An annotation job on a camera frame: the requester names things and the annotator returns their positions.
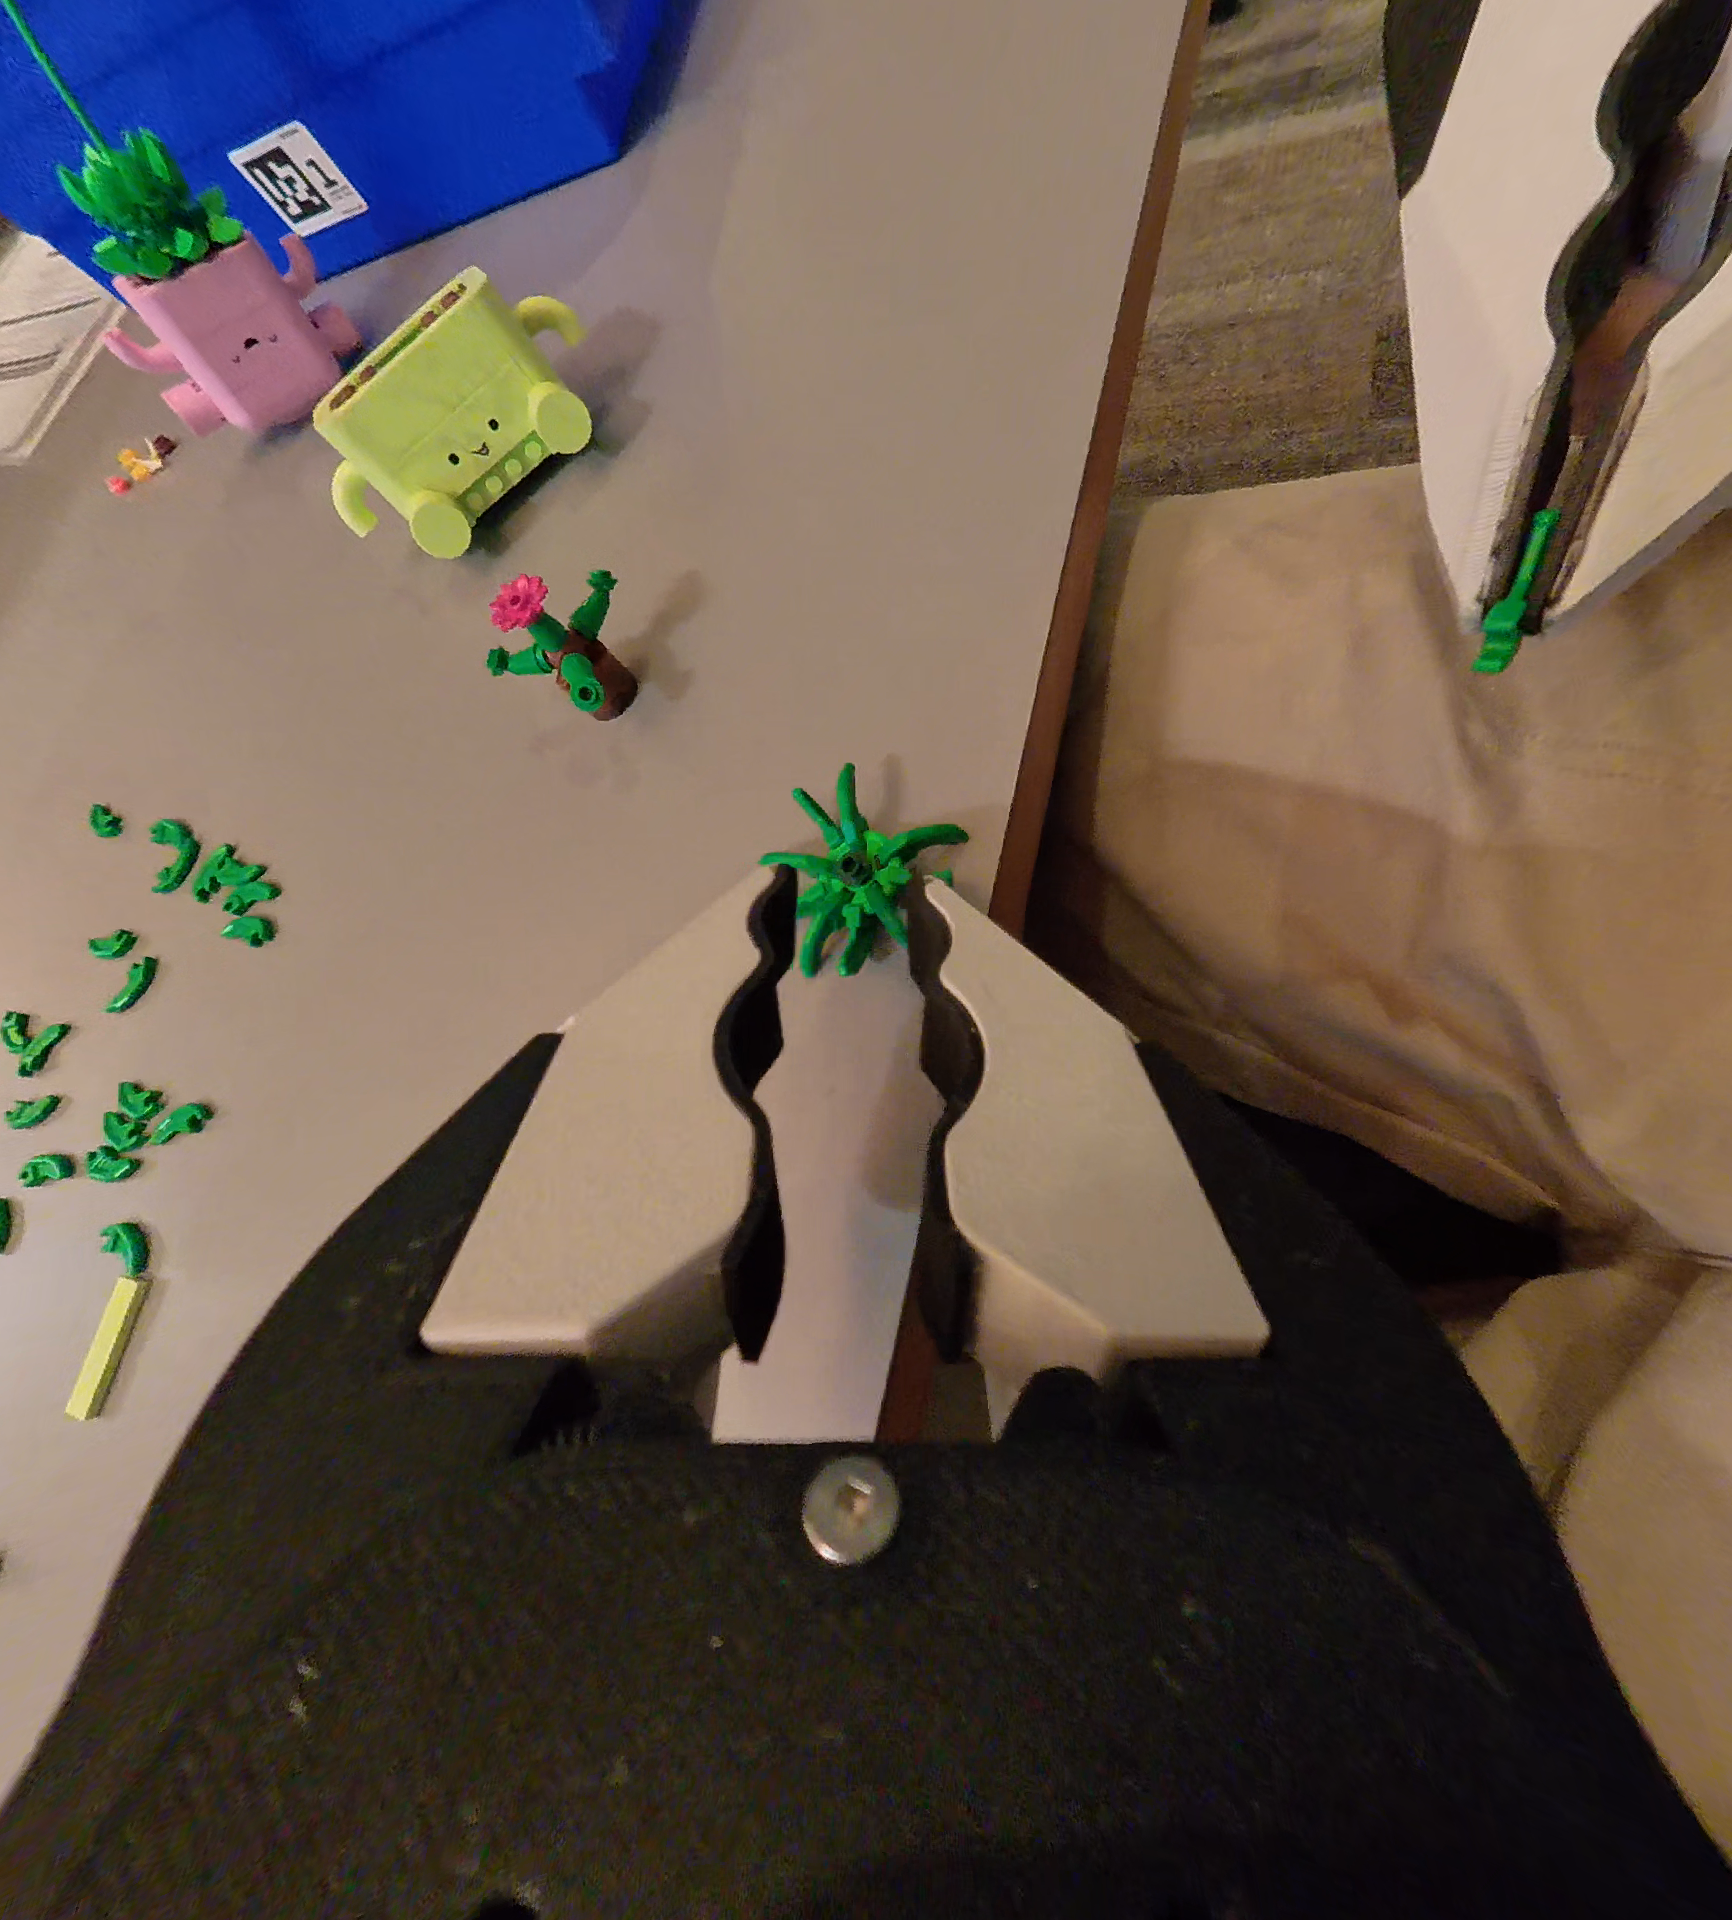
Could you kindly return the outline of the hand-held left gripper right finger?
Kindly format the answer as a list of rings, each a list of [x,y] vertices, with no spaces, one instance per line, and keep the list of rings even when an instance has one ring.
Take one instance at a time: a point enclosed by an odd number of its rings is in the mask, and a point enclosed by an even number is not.
[[[911,1268],[946,1362],[1002,1428],[1030,1379],[1250,1359],[1269,1324],[1140,1043],[954,885],[910,898],[920,1060],[942,1099]]]

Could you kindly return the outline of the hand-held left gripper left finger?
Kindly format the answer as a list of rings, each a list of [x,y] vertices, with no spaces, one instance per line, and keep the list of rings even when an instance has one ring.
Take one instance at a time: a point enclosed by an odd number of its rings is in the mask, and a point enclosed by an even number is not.
[[[556,1034],[421,1324],[439,1353],[755,1359],[784,1289],[771,1131],[797,884],[755,868]]]

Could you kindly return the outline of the small green leaf piece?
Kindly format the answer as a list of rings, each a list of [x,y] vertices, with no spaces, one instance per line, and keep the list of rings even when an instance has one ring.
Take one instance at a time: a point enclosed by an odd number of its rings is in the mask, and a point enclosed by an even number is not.
[[[1560,517],[1555,507],[1532,514],[1514,572],[1482,614],[1480,646],[1469,666],[1476,676],[1497,676],[1516,661],[1526,635],[1532,587]]]

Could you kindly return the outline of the person's beige trousers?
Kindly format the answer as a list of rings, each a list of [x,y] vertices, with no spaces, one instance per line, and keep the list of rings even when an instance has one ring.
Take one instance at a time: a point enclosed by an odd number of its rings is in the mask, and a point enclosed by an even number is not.
[[[1416,467],[1136,501],[1034,909],[1217,1092],[1557,1230],[1462,1358],[1732,1859],[1732,507],[1483,677]]]

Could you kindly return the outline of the scattered green leaf pieces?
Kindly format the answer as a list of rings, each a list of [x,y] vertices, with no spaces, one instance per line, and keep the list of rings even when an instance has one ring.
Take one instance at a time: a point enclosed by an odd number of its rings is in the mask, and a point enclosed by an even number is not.
[[[219,935],[249,949],[266,947],[278,935],[271,906],[280,900],[281,885],[268,876],[263,864],[240,858],[231,841],[206,845],[200,833],[179,817],[154,819],[147,840],[164,853],[151,876],[154,896],[188,893],[192,900],[213,903],[223,913]],[[129,1012],[158,979],[159,957],[141,947],[132,928],[119,925],[89,938],[86,949],[104,962],[125,964],[121,985],[104,1005],[110,1015]],[[0,1043],[22,1079],[31,1079],[46,1070],[70,1034],[70,1022],[35,1024],[34,1015],[22,1010],[9,1010],[0,1019]],[[31,1154],[20,1162],[14,1173],[15,1185],[34,1192],[74,1177],[119,1185],[144,1170],[149,1149],[202,1133],[213,1116],[213,1105],[204,1099],[174,1104],[159,1087],[125,1077],[115,1084],[110,1108],[100,1116],[100,1131],[83,1152]],[[151,1277],[154,1244],[144,1222],[119,1217],[104,1223],[100,1247],[115,1263],[113,1279]]]

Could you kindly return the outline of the yellow flat brick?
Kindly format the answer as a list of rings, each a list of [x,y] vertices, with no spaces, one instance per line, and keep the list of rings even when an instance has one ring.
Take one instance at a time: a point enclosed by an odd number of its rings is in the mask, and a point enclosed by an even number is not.
[[[87,1423],[104,1412],[149,1289],[149,1273],[121,1273],[111,1284],[105,1308],[63,1401],[63,1414],[70,1419]]]

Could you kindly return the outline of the toy cactus with pink flower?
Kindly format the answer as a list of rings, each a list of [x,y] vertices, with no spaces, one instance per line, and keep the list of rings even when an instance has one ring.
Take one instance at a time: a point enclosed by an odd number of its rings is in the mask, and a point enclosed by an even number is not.
[[[548,611],[542,577],[519,573],[499,583],[490,599],[490,622],[515,646],[496,643],[486,653],[494,677],[542,677],[557,683],[570,706],[611,722],[634,706],[639,681],[611,653],[601,633],[611,610],[616,576],[607,567],[587,573],[587,594],[567,617]]]

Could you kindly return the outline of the lime green toy pot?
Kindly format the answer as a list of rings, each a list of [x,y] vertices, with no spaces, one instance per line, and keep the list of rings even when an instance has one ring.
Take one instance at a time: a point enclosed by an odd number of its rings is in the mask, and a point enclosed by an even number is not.
[[[570,303],[506,301],[466,267],[316,401],[310,424],[340,453],[330,498],[349,533],[374,530],[380,495],[424,554],[455,559],[497,500],[590,443],[590,408],[537,347],[542,332],[583,337]]]

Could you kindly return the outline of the blue plastic bin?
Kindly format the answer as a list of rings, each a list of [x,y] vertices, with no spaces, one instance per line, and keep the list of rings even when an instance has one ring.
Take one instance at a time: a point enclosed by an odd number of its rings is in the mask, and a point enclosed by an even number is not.
[[[97,131],[154,131],[262,243],[338,276],[611,164],[698,4],[27,2]],[[0,4],[0,216],[86,273],[96,223],[57,167],[86,128]]]

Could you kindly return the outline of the printed paper sheet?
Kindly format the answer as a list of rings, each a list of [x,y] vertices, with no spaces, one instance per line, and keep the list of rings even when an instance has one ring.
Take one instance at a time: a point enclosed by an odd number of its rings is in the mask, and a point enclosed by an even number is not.
[[[119,307],[111,285],[37,235],[0,251],[0,466],[31,456]]]

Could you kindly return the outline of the bushy green toy plant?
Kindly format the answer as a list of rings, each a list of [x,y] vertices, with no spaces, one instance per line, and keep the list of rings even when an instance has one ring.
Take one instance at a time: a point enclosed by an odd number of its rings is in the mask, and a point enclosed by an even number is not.
[[[20,4],[3,2],[2,10],[83,133],[80,164],[57,164],[56,178],[68,203],[102,230],[92,247],[102,272],[166,281],[245,237],[226,193],[218,186],[193,189],[158,133],[133,128],[110,142],[40,45]]]

